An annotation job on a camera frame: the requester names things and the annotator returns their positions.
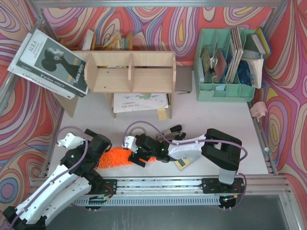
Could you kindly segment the orange microfiber duster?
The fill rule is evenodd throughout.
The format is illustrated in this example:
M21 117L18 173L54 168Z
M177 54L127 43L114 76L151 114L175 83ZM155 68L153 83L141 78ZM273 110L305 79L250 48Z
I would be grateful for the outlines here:
M105 152L99 159L97 169L108 169L119 166L132 165L129 157L132 154L130 149L122 147L112 147L108 152Z

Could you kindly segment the gold grey calculator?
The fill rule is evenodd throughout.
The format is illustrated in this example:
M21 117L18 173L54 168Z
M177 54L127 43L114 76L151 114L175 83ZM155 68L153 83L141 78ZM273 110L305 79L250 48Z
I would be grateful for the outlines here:
M186 157L179 160L174 161L174 164L178 167L179 170L183 170L186 167L188 167L190 164L192 164L194 161L196 161L199 158L199 156L195 157Z

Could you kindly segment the clear tape roll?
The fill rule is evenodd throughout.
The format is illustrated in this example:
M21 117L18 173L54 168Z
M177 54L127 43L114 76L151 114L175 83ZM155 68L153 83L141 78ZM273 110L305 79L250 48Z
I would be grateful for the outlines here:
M141 126L135 126L129 132L130 136L141 135L141 134L145 134L145 135L147 134L146 129Z

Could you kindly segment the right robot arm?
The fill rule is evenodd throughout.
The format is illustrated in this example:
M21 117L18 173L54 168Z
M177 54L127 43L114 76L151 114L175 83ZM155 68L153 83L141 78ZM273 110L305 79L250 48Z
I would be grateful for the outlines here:
M196 138L181 140L155 140L145 134L126 136L123 147L131 150L129 161L144 167L151 157L168 163L183 158L199 158L203 156L220 168L219 182L227 185L233 184L238 171L242 141L210 128L206 134Z

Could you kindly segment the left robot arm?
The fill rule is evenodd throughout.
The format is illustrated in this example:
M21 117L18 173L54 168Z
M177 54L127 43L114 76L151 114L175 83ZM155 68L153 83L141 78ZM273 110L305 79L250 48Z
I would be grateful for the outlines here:
M79 197L114 193L95 170L101 156L111 149L110 139L86 129L83 137L69 132L57 145L67 152L51 176L21 204L4 210L11 230L44 230Z

